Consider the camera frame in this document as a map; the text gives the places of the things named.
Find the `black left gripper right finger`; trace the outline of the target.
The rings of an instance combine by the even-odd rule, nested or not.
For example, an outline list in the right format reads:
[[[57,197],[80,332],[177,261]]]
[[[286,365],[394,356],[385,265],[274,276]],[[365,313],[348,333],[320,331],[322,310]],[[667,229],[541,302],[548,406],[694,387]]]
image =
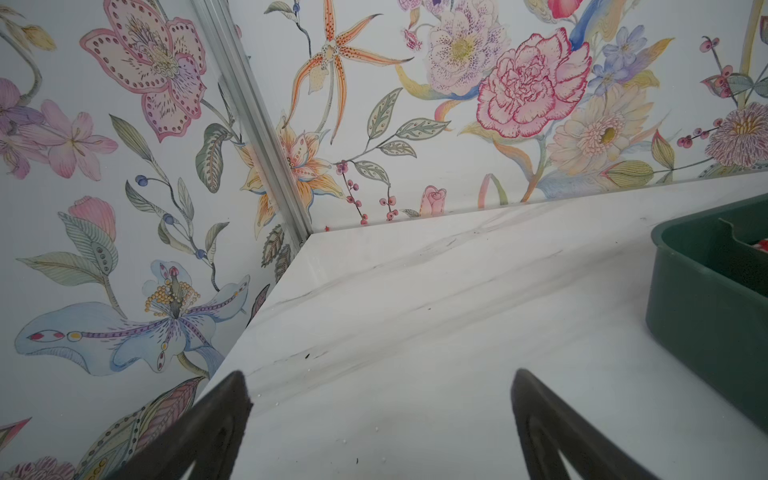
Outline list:
[[[527,369],[519,369],[510,399],[528,475],[568,479],[567,465],[583,479],[653,479]]]

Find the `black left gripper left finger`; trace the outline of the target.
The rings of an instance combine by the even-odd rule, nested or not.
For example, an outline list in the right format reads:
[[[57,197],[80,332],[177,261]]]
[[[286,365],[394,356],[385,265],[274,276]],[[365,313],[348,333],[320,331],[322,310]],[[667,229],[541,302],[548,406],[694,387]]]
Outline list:
[[[245,375],[234,371],[110,477],[229,479],[252,407]]]

